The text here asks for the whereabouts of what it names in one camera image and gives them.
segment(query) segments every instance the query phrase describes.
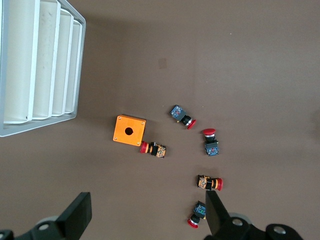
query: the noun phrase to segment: white plastic tray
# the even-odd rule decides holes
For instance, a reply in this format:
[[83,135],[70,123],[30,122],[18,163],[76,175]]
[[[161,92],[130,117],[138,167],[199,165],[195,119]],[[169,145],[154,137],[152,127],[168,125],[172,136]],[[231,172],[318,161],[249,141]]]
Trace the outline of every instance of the white plastic tray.
[[73,33],[70,53],[69,78],[66,92],[65,113],[69,114],[75,110],[76,92],[78,89],[79,64],[82,41],[82,25],[77,20],[73,21]]
[[61,4],[40,0],[33,119],[51,117],[56,76]]
[[61,9],[52,116],[65,114],[66,110],[73,27],[74,17]]
[[0,137],[76,117],[85,31],[67,0],[0,0]]
[[5,89],[5,124],[32,120],[40,0],[10,0]]

